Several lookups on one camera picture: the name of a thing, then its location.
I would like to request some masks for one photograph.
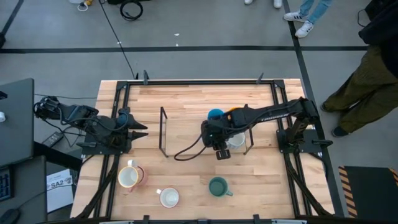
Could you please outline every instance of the white sneaker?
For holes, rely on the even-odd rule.
[[[299,22],[305,22],[307,21],[308,16],[300,16],[300,12],[290,12],[286,13],[284,15],[284,19],[287,21],[299,21]]]
[[[282,0],[274,0],[274,7],[280,9],[282,7]]]
[[[253,3],[253,0],[244,0],[245,5],[252,4],[252,3]]]
[[[305,21],[304,25],[297,30],[295,36],[297,38],[306,37],[312,29],[313,29],[313,24],[309,21]]]

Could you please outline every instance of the mug handle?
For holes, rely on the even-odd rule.
[[[127,165],[130,167],[137,167],[137,163],[135,162],[134,159],[130,159],[127,161]]]

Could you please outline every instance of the keyboard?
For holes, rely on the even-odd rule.
[[[11,174],[8,167],[0,168],[0,201],[12,198]]]

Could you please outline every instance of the yellow black striped tape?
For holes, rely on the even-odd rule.
[[[338,168],[338,172],[340,174],[341,184],[343,185],[343,191],[344,191],[344,196],[346,198],[348,215],[350,218],[357,218],[358,214],[355,209],[353,193],[351,192],[351,187],[349,186],[347,171],[343,166],[340,166]]]
[[[396,180],[396,184],[398,187],[398,172],[391,168],[390,168],[390,171],[392,172],[392,175],[394,176],[394,179]]]

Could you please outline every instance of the person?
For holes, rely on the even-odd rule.
[[[250,5],[253,3],[253,0],[244,0],[245,5]],[[282,7],[282,0],[274,0],[274,7],[276,9],[280,9]]]
[[[297,38],[304,38],[310,33],[314,24],[324,15],[333,0],[320,0],[318,6],[312,12],[312,15],[308,17],[314,1],[315,0],[304,0],[299,11],[290,12],[284,15],[284,19],[287,21],[304,22],[304,25],[295,33]]]
[[[348,80],[321,105],[343,113],[334,137],[343,137],[398,107],[398,1],[378,14],[359,36],[368,51]]]

